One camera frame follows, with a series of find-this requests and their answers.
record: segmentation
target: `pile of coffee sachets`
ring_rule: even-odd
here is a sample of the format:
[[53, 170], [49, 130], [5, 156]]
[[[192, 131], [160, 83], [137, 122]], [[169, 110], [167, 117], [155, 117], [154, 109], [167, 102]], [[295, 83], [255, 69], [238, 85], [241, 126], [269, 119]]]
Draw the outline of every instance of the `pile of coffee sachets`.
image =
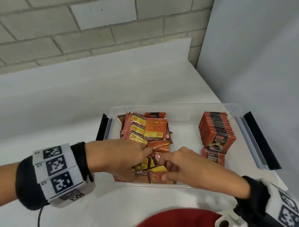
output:
[[[135, 172], [134, 182], [151, 184], [173, 184], [172, 181], [164, 182], [161, 177], [164, 173], [172, 171], [165, 166], [160, 166], [159, 161], [163, 152], [170, 152], [172, 144], [172, 132], [169, 131], [166, 113], [145, 113], [144, 115], [129, 112], [119, 115], [122, 124], [120, 138], [143, 143], [153, 149], [153, 153], [146, 159], [132, 167]], [[117, 176], [113, 176], [115, 181], [126, 182]]]
[[202, 156], [225, 166], [225, 154], [236, 140], [231, 124], [224, 112], [204, 112], [199, 131], [204, 148]]

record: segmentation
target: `white table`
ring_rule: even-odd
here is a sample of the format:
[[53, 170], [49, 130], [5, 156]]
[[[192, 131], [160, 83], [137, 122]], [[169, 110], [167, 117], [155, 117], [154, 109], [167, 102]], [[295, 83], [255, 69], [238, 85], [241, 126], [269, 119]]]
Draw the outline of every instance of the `white table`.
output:
[[[74, 60], [0, 78], [0, 165], [33, 150], [94, 140], [103, 113], [118, 105], [219, 103], [188, 62], [190, 39]], [[236, 136], [242, 138], [240, 131]], [[263, 176], [244, 140], [231, 148], [228, 165], [239, 174]], [[164, 210], [192, 207], [220, 211], [234, 198], [199, 189], [130, 187], [96, 182], [92, 194], [65, 208], [44, 208], [41, 226], [135, 226]], [[36, 226], [39, 211], [18, 201], [0, 208], [1, 226]]]

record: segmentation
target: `transparent storage box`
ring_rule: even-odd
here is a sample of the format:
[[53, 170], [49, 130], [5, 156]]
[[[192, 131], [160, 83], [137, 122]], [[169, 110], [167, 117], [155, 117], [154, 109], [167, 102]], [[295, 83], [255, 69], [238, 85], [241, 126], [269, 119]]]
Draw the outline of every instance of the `transparent storage box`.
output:
[[[205, 111], [213, 112], [226, 112], [228, 114], [228, 119], [231, 123], [233, 131], [242, 133], [236, 134], [236, 141], [230, 147], [230, 150], [236, 149], [238, 147], [238, 142], [246, 141], [252, 157], [254, 158], [256, 166], [260, 169], [268, 169], [266, 163], [262, 164], [260, 158], [263, 155], [258, 154], [255, 149], [254, 142], [249, 136], [246, 126], [242, 122], [243, 110], [237, 104], [231, 103], [200, 103], [200, 104], [168, 104], [168, 105], [146, 105], [146, 106], [124, 106], [124, 107], [114, 107], [110, 110], [106, 117], [105, 127], [103, 128], [103, 119], [101, 127], [99, 130], [102, 131], [102, 139], [119, 139], [119, 132], [121, 130], [121, 123], [117, 118], [118, 115], [125, 114], [126, 112], [135, 112], [139, 114], [144, 114], [145, 112], [166, 112], [166, 118], [169, 121], [169, 129], [173, 132], [172, 140], [173, 144], [170, 146], [170, 151], [173, 152], [178, 150], [180, 147], [185, 146], [189, 149], [194, 150], [198, 154], [201, 154], [201, 149], [203, 147], [200, 132], [198, 129], [199, 122]], [[234, 163], [230, 163], [228, 158], [225, 159], [225, 167], [231, 169], [235, 172], [239, 172]], [[98, 180], [104, 181], [114, 181], [111, 174], [108, 173], [96, 173], [96, 178]], [[144, 184], [144, 183], [125, 183], [125, 182], [115, 182], [116, 184], [130, 185], [130, 186], [142, 186], [142, 187], [169, 187], [169, 188], [187, 188], [189, 186], [177, 182], [177, 184]]]

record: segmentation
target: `hand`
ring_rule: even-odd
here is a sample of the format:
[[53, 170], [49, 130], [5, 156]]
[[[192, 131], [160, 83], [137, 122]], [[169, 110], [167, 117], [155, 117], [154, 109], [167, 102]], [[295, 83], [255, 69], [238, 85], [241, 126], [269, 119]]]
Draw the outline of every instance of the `hand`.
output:
[[85, 151], [90, 172], [107, 172], [132, 182], [135, 174], [131, 168], [150, 155], [152, 148], [132, 140], [117, 139], [88, 142]]
[[186, 147], [164, 153], [160, 165], [166, 163], [174, 172], [165, 173], [163, 181], [180, 181], [191, 187], [220, 192], [240, 199], [250, 197], [250, 185], [235, 172], [225, 169]]

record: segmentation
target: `black cable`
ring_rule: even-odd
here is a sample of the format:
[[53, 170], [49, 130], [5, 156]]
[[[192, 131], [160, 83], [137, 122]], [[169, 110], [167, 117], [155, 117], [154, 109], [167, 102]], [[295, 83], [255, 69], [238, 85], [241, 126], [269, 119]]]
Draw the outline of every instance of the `black cable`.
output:
[[42, 210], [43, 210], [44, 207], [42, 207], [40, 210], [39, 210], [39, 214], [38, 214], [38, 218], [37, 218], [37, 227], [40, 227], [39, 223], [40, 223], [40, 216], [42, 215]]

